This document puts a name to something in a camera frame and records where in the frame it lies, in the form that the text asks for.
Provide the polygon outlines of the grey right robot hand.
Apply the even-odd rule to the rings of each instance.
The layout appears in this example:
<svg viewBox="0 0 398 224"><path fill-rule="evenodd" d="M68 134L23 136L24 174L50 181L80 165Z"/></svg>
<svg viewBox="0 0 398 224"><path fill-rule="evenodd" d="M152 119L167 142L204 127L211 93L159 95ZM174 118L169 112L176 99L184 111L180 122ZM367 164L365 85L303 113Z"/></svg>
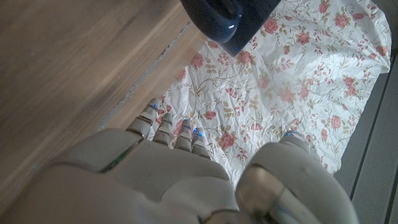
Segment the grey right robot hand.
<svg viewBox="0 0 398 224"><path fill-rule="evenodd" d="M263 145L233 185L184 121L148 139L159 102L125 130L102 130L48 161L1 214L2 223L357 223L348 195L288 131Z"/></svg>

